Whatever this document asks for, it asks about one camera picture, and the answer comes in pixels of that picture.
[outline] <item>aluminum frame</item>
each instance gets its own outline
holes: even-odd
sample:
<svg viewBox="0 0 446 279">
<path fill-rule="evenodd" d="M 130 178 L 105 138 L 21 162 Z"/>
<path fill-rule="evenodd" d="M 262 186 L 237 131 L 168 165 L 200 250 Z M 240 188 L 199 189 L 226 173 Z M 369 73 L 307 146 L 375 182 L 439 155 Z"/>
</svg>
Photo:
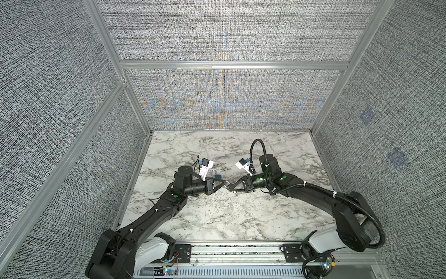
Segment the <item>aluminum frame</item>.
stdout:
<svg viewBox="0 0 446 279">
<path fill-rule="evenodd" d="M 325 172 L 327 173 L 328 180 L 330 181 L 331 186 L 333 187 L 333 189 L 335 191 L 342 192 L 341 187 L 339 186 L 338 181 L 335 178 L 335 174 L 331 170 L 331 167 L 328 164 L 328 161 L 325 158 L 324 153 L 320 149 L 319 144 L 312 133 L 310 133 L 310 138 L 311 138 L 311 141 L 313 142 L 314 147 L 316 148 L 319 158 L 321 159 L 322 165 L 324 166 Z"/>
<path fill-rule="evenodd" d="M 376 10 L 374 11 L 369 23 L 367 24 L 366 29 L 364 30 L 361 38 L 359 39 L 355 47 L 355 50 L 350 57 L 350 66 L 347 70 L 341 73 L 338 81 L 333 87 L 333 90 L 327 97 L 324 105 L 322 106 L 321 110 L 316 116 L 316 119 L 314 120 L 313 126 L 311 128 L 311 132 L 313 133 L 313 135 L 316 135 L 318 133 L 320 127 L 322 126 L 322 123 L 326 119 L 328 113 L 330 112 L 331 108 L 333 107 L 345 85 L 347 84 L 347 81 L 349 80 L 351 74 L 361 60 L 365 50 L 372 41 L 373 37 L 378 31 L 379 26 L 383 22 L 394 2 L 395 0 L 381 0 L 379 2 L 378 7 L 376 7 Z"/>
<path fill-rule="evenodd" d="M 135 168 L 132 173 L 132 178 L 128 183 L 127 190 L 122 198 L 121 206 L 118 210 L 118 214 L 116 215 L 115 221 L 113 222 L 112 230 L 117 230 L 118 226 L 121 225 L 122 218 L 124 217 L 125 211 L 127 209 L 127 205 L 130 201 L 130 197 L 132 196 L 133 189 L 135 188 L 136 181 L 138 180 L 139 173 L 141 171 L 141 167 L 144 163 L 145 156 L 147 154 L 147 150 L 149 149 L 150 142 L 152 141 L 153 134 L 149 134 L 144 139 L 144 145 L 142 146 L 140 155 L 138 157 L 138 161 L 136 162 Z"/>
<path fill-rule="evenodd" d="M 118 51 L 116 50 L 116 46 L 113 43 L 112 37 L 110 36 L 110 32 L 105 26 L 104 18 L 99 10 L 99 7 L 95 0 L 83 0 L 85 9 L 90 15 L 91 21 L 93 22 L 96 31 L 98 32 L 99 38 L 104 45 L 105 50 L 107 51 L 108 57 L 112 66 L 114 67 L 117 75 L 120 79 L 125 79 L 127 82 L 128 88 L 126 88 L 126 93 L 128 100 L 133 108 L 133 111 L 146 135 L 151 133 L 151 128 L 149 125 L 149 121 L 144 113 L 144 110 L 141 106 L 141 103 L 138 100 L 132 86 L 129 86 L 128 78 L 125 75 L 124 70 L 120 67 L 120 58 Z"/>
<path fill-rule="evenodd" d="M 297 129 L 297 130 L 224 130 L 224 129 L 201 129 L 201 130 L 154 130 L 156 132 L 303 132 L 309 133 L 309 129 Z"/>
<path fill-rule="evenodd" d="M 124 60 L 121 69 L 178 69 L 178 70 L 217 70 L 217 69 L 284 69 L 284 70 L 346 70 L 349 62 L 333 61 L 148 61 Z"/>
<path fill-rule="evenodd" d="M 3 238 L 0 243 L 0 277 L 96 133 L 96 130 L 112 108 L 119 94 L 123 91 L 124 85 L 124 80 L 120 80 L 115 85 L 112 92 L 108 94 L 107 98 L 65 153 L 59 164 L 57 164 L 40 190 Z"/>
<path fill-rule="evenodd" d="M 178 240 L 176 244 L 190 244 L 191 258 L 188 265 L 209 266 L 274 266 L 297 265 L 301 263 L 288 263 L 285 256 L 279 250 L 282 244 L 300 244 L 299 241 L 187 241 Z M 226 253 L 250 253 L 250 254 L 226 254 Z M 337 265 L 373 265 L 382 266 L 377 270 L 386 270 L 387 267 L 381 256 L 374 249 L 366 249 L 364 252 L 356 252 L 349 248 L 343 248 L 333 253 Z"/>
</svg>

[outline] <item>black cable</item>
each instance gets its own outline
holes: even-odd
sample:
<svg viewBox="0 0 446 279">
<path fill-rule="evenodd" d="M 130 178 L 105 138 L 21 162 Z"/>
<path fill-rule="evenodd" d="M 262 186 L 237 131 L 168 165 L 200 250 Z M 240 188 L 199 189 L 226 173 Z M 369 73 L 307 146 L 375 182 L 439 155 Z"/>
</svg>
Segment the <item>black cable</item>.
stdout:
<svg viewBox="0 0 446 279">
<path fill-rule="evenodd" d="M 127 274 L 130 276 L 130 278 L 131 279 L 135 279 L 135 278 L 133 278 L 133 276 L 127 271 L 127 269 L 125 268 L 125 266 L 124 266 L 124 263 L 121 261 L 121 259 L 119 258 L 119 256 L 118 256 L 118 248 L 119 248 L 119 244 L 121 243 L 121 241 L 124 239 L 124 238 L 126 238 L 127 237 L 127 235 L 129 234 L 129 233 L 131 233 L 132 231 L 131 230 L 129 230 L 128 231 L 128 233 L 126 233 L 119 241 L 118 241 L 118 244 L 116 245 L 116 258 L 119 260 L 119 262 L 122 264 L 122 268 L 125 270 L 125 272 L 127 272 Z"/>
<path fill-rule="evenodd" d="M 302 263 L 302 273 L 303 273 L 304 277 L 305 277 L 306 279 L 310 279 L 310 277 L 308 277 L 308 275 L 307 275 L 306 268 L 305 268 L 306 265 L 307 265 L 309 262 L 314 261 L 315 259 L 317 259 L 317 258 L 319 258 L 319 257 L 322 258 L 322 257 L 324 257 L 324 256 L 327 256 L 327 255 L 333 253 L 334 251 L 336 251 L 336 249 L 331 249 L 331 250 L 325 251 L 325 252 L 323 252 L 323 253 L 316 254 L 316 255 L 314 255 L 314 256 L 311 257 L 311 258 L 306 259 L 306 260 Z"/>
<path fill-rule="evenodd" d="M 200 155 L 197 155 L 197 159 L 196 159 L 195 162 L 191 165 L 191 167 L 192 167 L 193 165 L 197 164 L 199 158 L 200 158 Z"/>
<path fill-rule="evenodd" d="M 274 193 L 282 193 L 282 192 L 285 192 L 285 191 L 287 191 L 287 190 L 289 190 L 290 188 L 293 188 L 293 187 L 301 187 L 301 186 L 303 187 L 303 185 L 304 184 L 295 184 L 295 185 L 288 186 L 288 187 L 286 187 L 286 188 L 284 188 L 282 190 L 273 191 L 273 192 Z M 322 193 L 325 193 L 327 195 L 330 195 L 330 196 L 333 194 L 333 191 L 327 190 L 327 189 L 322 188 L 321 186 L 318 186 L 318 185 L 314 185 L 314 184 L 311 184 L 311 183 L 306 183 L 306 186 L 310 187 L 310 188 L 313 188 L 315 190 L 318 190 L 318 191 L 320 191 Z M 372 223 L 375 225 L 375 227 L 378 230 L 378 233 L 380 235 L 380 240 L 376 244 L 369 244 L 369 245 L 367 245 L 367 248 L 377 249 L 377 248 L 381 248 L 385 244 L 386 236 L 385 236 L 384 230 L 383 230 L 380 222 L 378 222 L 375 218 L 373 218 L 373 216 L 370 213 L 368 213 L 364 208 L 360 207 L 357 203 L 353 202 L 352 200 L 344 198 L 342 196 L 337 196 L 337 195 L 335 195 L 334 198 L 338 199 L 338 200 L 342 200 L 342 201 L 348 203 L 349 205 L 355 207 L 362 214 L 367 216 L 369 218 L 369 220 L 372 221 Z"/>
<path fill-rule="evenodd" d="M 268 159 L 266 158 L 266 148 L 265 148 L 265 144 L 263 143 L 263 141 L 259 138 L 255 139 L 252 144 L 251 144 L 251 149 L 249 151 L 249 171 L 254 175 L 256 174 L 256 170 L 254 169 L 254 166 L 252 164 L 252 149 L 254 148 L 254 145 L 256 144 L 256 142 L 260 142 L 260 144 L 262 145 L 262 149 L 263 149 L 263 155 L 265 157 L 265 165 L 268 165 Z"/>
<path fill-rule="evenodd" d="M 273 192 L 276 193 L 276 194 L 278 194 L 278 193 L 282 193 L 282 192 L 288 191 L 289 189 L 294 188 L 294 187 L 297 187 L 297 186 L 303 186 L 303 184 L 302 184 L 302 183 L 300 183 L 300 184 L 294 184 L 294 185 L 288 186 L 288 187 L 286 187 L 286 188 L 283 188 L 282 190 L 279 190 L 279 191 L 274 190 Z"/>
<path fill-rule="evenodd" d="M 263 179 L 265 180 L 265 187 L 268 191 L 272 192 L 273 188 L 271 188 L 271 186 L 269 185 L 269 181 L 268 181 L 268 174 L 269 174 L 269 166 L 266 167 L 265 170 L 265 176 L 263 177 Z"/>
</svg>

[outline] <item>metal rail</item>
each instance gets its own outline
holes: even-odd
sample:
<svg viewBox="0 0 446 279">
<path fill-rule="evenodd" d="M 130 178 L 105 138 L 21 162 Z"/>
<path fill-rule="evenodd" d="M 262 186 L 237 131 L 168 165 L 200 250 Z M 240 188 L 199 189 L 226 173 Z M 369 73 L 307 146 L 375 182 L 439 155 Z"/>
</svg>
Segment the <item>metal rail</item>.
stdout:
<svg viewBox="0 0 446 279">
<path fill-rule="evenodd" d="M 363 35 L 359 39 L 358 44 L 356 45 L 355 50 L 353 51 L 350 57 L 349 68 L 341 73 L 341 75 L 338 78 L 338 81 L 333 87 L 333 90 L 329 94 L 327 100 L 325 101 L 324 105 L 322 106 L 321 110 L 316 116 L 316 119 L 314 120 L 313 126 L 311 128 L 311 132 L 313 135 L 316 135 L 317 132 L 319 131 L 319 128 L 322 126 L 322 123 L 324 122 L 331 108 L 334 106 L 336 100 L 338 99 L 339 95 L 341 94 L 342 90 L 347 84 L 347 81 L 349 80 L 350 76 L 352 75 L 353 71 L 355 70 L 356 66 L 361 60 L 365 50 L 372 41 L 379 26 L 383 22 L 384 18 L 386 17 L 390 8 L 393 6 L 394 2 L 395 0 L 381 0 L 379 2 L 378 7 L 373 13 L 372 18 L 370 19 L 366 29 L 363 32 Z"/>
<path fill-rule="evenodd" d="M 348 62 L 332 61 L 121 61 L 122 69 L 283 69 L 283 70 L 346 70 Z"/>
</svg>

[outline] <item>electrical wire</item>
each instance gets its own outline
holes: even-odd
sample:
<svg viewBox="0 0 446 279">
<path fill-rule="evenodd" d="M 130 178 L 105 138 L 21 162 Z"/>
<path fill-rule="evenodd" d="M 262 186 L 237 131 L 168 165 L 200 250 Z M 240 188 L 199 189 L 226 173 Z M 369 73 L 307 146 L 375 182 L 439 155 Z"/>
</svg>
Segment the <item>electrical wire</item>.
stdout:
<svg viewBox="0 0 446 279">
<path fill-rule="evenodd" d="M 177 258 L 177 270 L 175 270 L 175 274 L 173 275 L 175 277 L 175 275 L 177 275 L 178 269 L 180 268 L 180 259 Z"/>
<path fill-rule="evenodd" d="M 193 263 L 190 263 L 190 264 L 192 265 L 192 267 L 195 267 L 195 266 L 197 266 L 197 267 L 202 267 L 202 266 L 204 266 L 204 265 L 210 263 L 210 262 L 212 261 L 213 258 L 214 258 L 214 257 L 212 257 L 209 261 L 207 261 L 207 262 L 205 262 L 204 264 L 201 264 L 201 265 L 195 265 L 195 264 L 193 264 Z"/>
<path fill-rule="evenodd" d="M 287 191 L 287 190 L 289 190 L 291 188 L 303 187 L 303 186 L 304 186 L 304 184 L 300 183 L 300 184 L 295 184 L 295 185 L 288 186 L 288 187 L 286 187 L 286 188 L 284 188 L 282 190 L 279 190 L 279 191 L 275 191 L 274 190 L 273 192 L 274 193 L 282 193 L 282 192 L 285 192 L 285 191 Z M 375 225 L 375 227 L 378 230 L 378 233 L 380 235 L 380 240 L 378 241 L 378 243 L 369 244 L 369 245 L 367 245 L 367 248 L 377 249 L 377 248 L 381 248 L 384 245 L 384 243 L 386 241 L 386 236 L 385 236 L 384 230 L 383 230 L 383 228 L 381 226 L 381 223 L 378 222 L 375 218 L 373 218 L 373 216 L 370 213 L 368 213 L 364 208 L 362 208 L 361 206 L 359 206 L 357 203 L 353 202 L 352 200 L 347 199 L 347 198 L 345 198 L 343 196 L 338 196 L 338 195 L 336 195 L 336 193 L 334 191 L 327 190 L 325 188 L 322 188 L 321 186 L 314 185 L 314 184 L 311 184 L 311 183 L 306 183 L 306 187 L 310 187 L 310 188 L 312 188 L 314 190 L 317 190 L 319 192 L 325 193 L 325 194 L 330 195 L 330 196 L 333 195 L 333 197 L 335 199 L 341 200 L 341 201 L 351 205 L 352 207 L 358 209 L 362 214 L 367 216 L 367 218 L 369 218 L 370 221 L 372 221 L 372 223 Z"/>
<path fill-rule="evenodd" d="M 263 143 L 263 141 L 259 138 L 256 138 L 252 144 L 251 144 L 251 149 L 249 151 L 249 172 L 252 173 L 252 175 L 256 174 L 256 170 L 254 169 L 254 165 L 252 164 L 252 149 L 254 148 L 254 145 L 256 144 L 256 142 L 260 142 L 260 144 L 262 145 L 262 149 L 263 149 L 263 156 L 265 157 L 265 165 L 268 166 L 268 159 L 266 158 L 266 148 L 265 148 L 265 144 Z"/>
<path fill-rule="evenodd" d="M 194 172 L 195 172 L 195 168 L 197 167 L 197 163 L 198 163 L 198 168 L 200 168 L 200 160 L 199 160 L 200 156 L 197 155 L 197 160 L 195 160 L 195 162 L 190 166 L 190 167 L 194 167 Z"/>
<path fill-rule="evenodd" d="M 175 255 L 175 257 L 174 257 L 174 259 L 173 259 L 173 261 L 172 261 L 172 264 L 170 265 L 170 267 L 173 267 L 173 265 L 175 264 L 175 260 L 178 260 L 178 256 L 179 256 L 180 254 L 176 254 Z"/>
<path fill-rule="evenodd" d="M 314 256 L 311 257 L 311 258 L 306 259 L 306 260 L 302 263 L 302 273 L 303 273 L 305 279 L 310 279 L 310 277 L 308 277 L 308 274 L 307 274 L 307 272 L 306 272 L 306 265 L 307 265 L 309 262 L 314 261 L 315 259 L 317 259 L 317 258 L 319 258 L 319 257 L 322 258 L 322 257 L 324 257 L 324 256 L 327 256 L 328 254 L 331 254 L 331 253 L 333 253 L 333 252 L 336 251 L 336 250 L 337 250 L 337 249 L 331 249 L 331 250 L 325 251 L 325 252 L 323 252 L 323 253 L 316 254 L 316 255 L 314 255 Z"/>
<path fill-rule="evenodd" d="M 118 256 L 118 248 L 119 248 L 119 244 L 121 244 L 121 242 L 122 242 L 122 240 L 124 239 L 124 238 L 126 238 L 127 237 L 127 235 L 129 234 L 129 233 L 131 233 L 132 232 L 132 230 L 129 230 L 128 231 L 128 233 L 126 233 L 119 241 L 118 241 L 118 244 L 116 245 L 116 258 L 119 260 L 119 262 L 122 264 L 122 268 L 125 270 L 125 272 L 127 272 L 127 274 L 130 276 L 130 278 L 131 279 L 134 279 L 133 278 L 133 276 L 130 274 L 130 272 L 128 272 L 127 271 L 127 269 L 125 268 L 125 265 L 124 265 L 124 263 L 121 261 L 121 259 L 119 258 L 119 256 Z"/>
</svg>

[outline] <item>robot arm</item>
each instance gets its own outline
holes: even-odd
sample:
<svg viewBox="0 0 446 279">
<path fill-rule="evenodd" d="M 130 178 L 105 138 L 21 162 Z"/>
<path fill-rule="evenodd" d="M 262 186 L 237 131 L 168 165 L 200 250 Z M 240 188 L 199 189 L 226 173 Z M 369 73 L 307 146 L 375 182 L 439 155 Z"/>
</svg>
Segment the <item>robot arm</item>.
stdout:
<svg viewBox="0 0 446 279">
<path fill-rule="evenodd" d="M 362 252 L 365 248 L 379 248 L 384 244 L 385 236 L 381 224 L 362 195 L 357 192 L 351 192 L 349 195 L 337 193 L 307 183 L 293 174 L 283 173 L 276 158 L 272 154 L 266 154 L 260 139 L 256 139 L 251 146 L 251 159 L 252 148 L 256 142 L 262 144 L 264 151 L 264 155 L 260 157 L 263 173 L 256 175 L 252 161 L 240 160 L 237 166 L 248 174 L 235 184 L 230 183 L 227 186 L 229 191 L 252 192 L 265 187 L 272 196 L 281 194 L 303 200 L 335 218 L 335 227 L 313 231 L 299 248 L 301 257 L 305 259 L 302 270 L 306 278 L 309 278 L 307 268 L 313 276 L 327 275 L 331 271 L 331 252 L 336 249 L 349 247 Z M 173 238 L 160 233 L 151 241 L 144 242 L 162 223 L 174 217 L 185 206 L 188 196 L 198 196 L 201 193 L 211 195 L 226 184 L 226 181 L 221 179 L 206 178 L 212 163 L 203 168 L 200 175 L 194 173 L 190 166 L 178 168 L 174 182 L 167 187 L 154 207 L 116 232 L 111 229 L 105 231 L 100 236 L 85 275 L 90 279 L 127 279 L 132 277 L 135 267 L 155 259 L 171 261 L 175 246 Z M 365 216 L 366 219 L 359 221 L 358 215 Z M 370 244 L 378 234 L 379 242 Z M 325 264 L 323 273 L 318 272 L 315 267 L 305 267 L 308 262 L 321 257 L 326 257 L 328 263 Z"/>
<path fill-rule="evenodd" d="M 256 142 L 260 142 L 263 148 L 263 156 L 259 158 L 263 173 L 256 173 L 252 165 L 252 149 Z M 337 249 L 349 247 L 354 251 L 363 252 L 366 248 L 380 248 L 385 243 L 385 234 L 381 223 L 368 205 L 365 198 L 357 193 L 337 193 L 320 186 L 307 183 L 297 176 L 283 173 L 272 154 L 266 154 L 265 146 L 260 139 L 256 139 L 251 145 L 250 159 L 241 159 L 236 164 L 239 169 L 244 169 L 248 175 L 240 178 L 235 184 L 227 186 L 229 191 L 252 192 L 255 189 L 267 188 L 270 195 L 281 194 L 286 197 L 303 200 L 320 208 L 334 217 L 336 226 L 313 231 L 308 235 L 299 248 L 300 256 L 305 259 L 302 271 L 305 278 L 321 278 L 331 272 L 331 253 Z M 379 235 L 379 242 L 371 244 Z M 283 251 L 285 258 L 290 258 L 289 251 Z M 306 267 L 306 264 L 317 258 L 327 258 L 322 266 Z"/>
<path fill-rule="evenodd" d="M 159 233 L 146 239 L 164 222 L 174 217 L 186 205 L 188 196 L 210 195 L 226 184 L 222 179 L 207 177 L 205 181 L 189 166 L 175 172 L 175 181 L 144 215 L 117 231 L 105 231 L 99 238 L 85 275 L 90 279 L 131 278 L 135 267 L 156 259 L 171 260 L 175 240 Z"/>
<path fill-rule="evenodd" d="M 317 253 L 342 247 L 349 247 L 358 252 L 364 251 L 367 247 L 375 248 L 370 247 L 369 244 L 379 232 L 380 224 L 376 221 L 374 212 L 361 194 L 357 192 L 351 192 L 349 195 L 336 193 L 307 183 L 293 174 L 282 173 L 277 159 L 272 154 L 267 154 L 266 159 L 264 155 L 261 156 L 260 165 L 263 173 L 254 176 L 245 175 L 235 184 L 230 183 L 227 187 L 228 190 L 252 192 L 255 189 L 266 187 L 270 195 L 281 194 L 300 199 L 332 215 L 336 220 L 336 233 L 315 233 L 310 238 L 310 243 L 314 245 L 314 251 Z M 360 223 L 357 214 L 365 215 L 366 221 Z M 372 220 L 376 221 L 378 225 L 372 225 Z"/>
</svg>

